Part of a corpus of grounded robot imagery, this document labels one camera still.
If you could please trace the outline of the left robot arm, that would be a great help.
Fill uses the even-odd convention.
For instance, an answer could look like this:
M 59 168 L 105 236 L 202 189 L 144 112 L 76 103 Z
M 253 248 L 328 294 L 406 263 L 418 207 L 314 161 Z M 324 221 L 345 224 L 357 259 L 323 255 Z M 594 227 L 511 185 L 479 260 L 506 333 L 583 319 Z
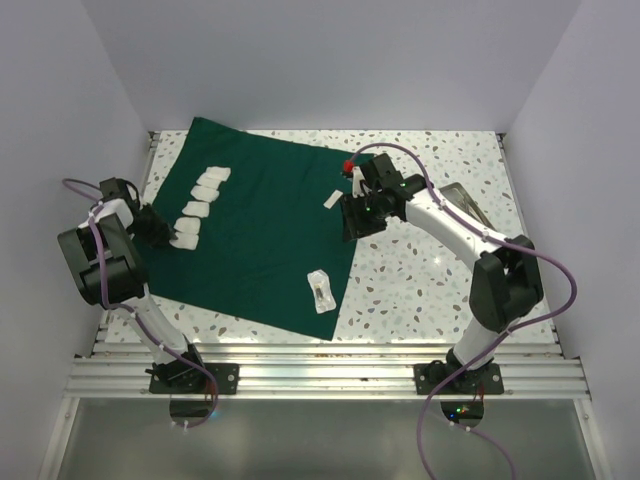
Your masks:
M 149 291 L 149 272 L 134 245 L 139 238 L 151 247 L 168 247 L 174 230 L 141 200 L 130 181 L 113 177 L 92 188 L 65 178 L 68 189 L 91 201 L 87 219 L 57 236 L 67 267 L 83 300 L 129 318 L 129 324 L 152 355 L 153 393 L 216 394 L 197 348 L 161 312 Z

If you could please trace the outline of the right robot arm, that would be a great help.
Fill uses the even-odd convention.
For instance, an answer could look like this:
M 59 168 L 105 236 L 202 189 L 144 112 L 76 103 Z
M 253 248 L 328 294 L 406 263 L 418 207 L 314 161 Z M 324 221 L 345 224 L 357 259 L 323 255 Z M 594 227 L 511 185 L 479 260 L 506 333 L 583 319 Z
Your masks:
M 425 175 L 404 177 L 387 154 L 361 165 L 348 160 L 343 176 L 352 183 L 339 200 L 345 241 L 377 234 L 395 217 L 435 238 L 471 272 L 472 320 L 444 362 L 449 387 L 470 391 L 493 360 L 499 335 L 544 298 L 538 261 L 529 253 L 533 243 L 486 227 L 447 201 Z

